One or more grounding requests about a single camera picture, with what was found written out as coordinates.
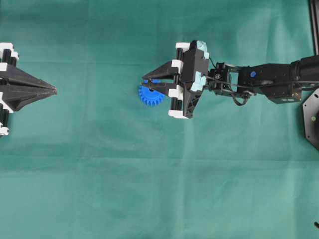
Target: black wire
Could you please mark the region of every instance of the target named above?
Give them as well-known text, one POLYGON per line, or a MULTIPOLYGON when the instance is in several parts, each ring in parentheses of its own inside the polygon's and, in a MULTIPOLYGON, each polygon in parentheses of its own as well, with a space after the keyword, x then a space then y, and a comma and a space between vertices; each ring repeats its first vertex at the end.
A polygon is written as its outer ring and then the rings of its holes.
POLYGON ((237 85, 237 84, 233 84, 233 83, 229 83, 229 82, 225 82, 225 81, 219 81, 219 80, 216 80, 215 78, 213 77, 210 77, 210 76, 206 76, 206 78, 208 79, 211 79, 217 83, 223 83, 223 84, 226 84, 226 85, 229 85, 229 86, 237 86, 239 88, 252 88, 252 87, 249 87, 249 86, 241 86, 241 85, 237 85))
POLYGON ((244 106, 245 104, 247 104, 248 100, 249 100, 249 96, 247 94, 245 94, 244 98, 243 98, 243 102, 240 103, 237 99, 236 99, 236 95, 235 92, 233 91, 233 89, 230 86, 227 86, 227 88, 230 90, 230 92, 232 92, 231 96, 233 98, 233 101, 235 102, 236 105, 238 106, 244 106))
POLYGON ((316 86, 316 87, 311 87, 311 88, 302 88, 303 91, 314 91, 316 89, 318 89, 319 86, 316 86))
POLYGON ((314 84, 316 82, 313 82, 313 81, 292 81, 292 83, 314 84))
POLYGON ((209 59, 210 59, 211 64, 213 65, 213 67, 216 69, 216 65, 214 64, 213 60, 211 58, 209 58, 209 59))

